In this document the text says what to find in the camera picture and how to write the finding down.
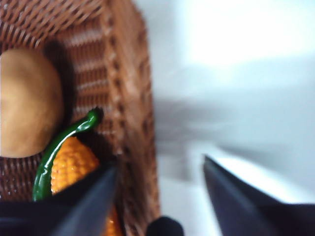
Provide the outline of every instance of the wicker basket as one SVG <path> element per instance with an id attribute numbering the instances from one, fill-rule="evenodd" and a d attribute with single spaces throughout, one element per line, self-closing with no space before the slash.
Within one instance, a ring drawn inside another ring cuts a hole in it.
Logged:
<path id="1" fill-rule="evenodd" d="M 159 216 L 150 62 L 146 30 L 130 0 L 1 0 L 0 49 L 42 51 L 58 69 L 64 124 L 105 112 L 92 149 L 121 167 L 117 205 L 126 234 L 144 235 Z M 41 154 L 0 158 L 0 200 L 29 201 Z"/>

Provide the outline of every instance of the white table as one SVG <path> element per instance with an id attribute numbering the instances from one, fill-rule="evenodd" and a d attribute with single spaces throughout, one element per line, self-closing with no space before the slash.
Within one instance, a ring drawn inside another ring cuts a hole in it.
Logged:
<path id="1" fill-rule="evenodd" d="M 149 28 L 162 212 L 220 235 L 207 153 L 285 202 L 315 202 L 315 1 L 136 0 Z"/>

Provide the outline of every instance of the green stem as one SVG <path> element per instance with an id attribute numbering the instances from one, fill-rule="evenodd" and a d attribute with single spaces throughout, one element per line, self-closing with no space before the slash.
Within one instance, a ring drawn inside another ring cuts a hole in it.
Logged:
<path id="1" fill-rule="evenodd" d="M 36 177 L 33 186 L 33 201 L 42 200 L 51 196 L 51 169 L 53 161 L 56 157 L 63 142 L 70 136 L 91 130 L 100 122 L 100 113 L 98 109 L 90 110 L 87 115 L 81 120 L 75 122 L 66 130 L 61 132 L 53 141 L 47 146 L 41 163 L 36 172 Z"/>

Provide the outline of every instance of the potato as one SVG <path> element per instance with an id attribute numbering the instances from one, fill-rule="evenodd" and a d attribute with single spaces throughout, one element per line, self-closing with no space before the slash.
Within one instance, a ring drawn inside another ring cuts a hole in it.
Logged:
<path id="1" fill-rule="evenodd" d="M 12 49 L 1 56 L 2 157 L 26 157 L 45 149 L 63 118 L 57 71 L 42 54 Z"/>

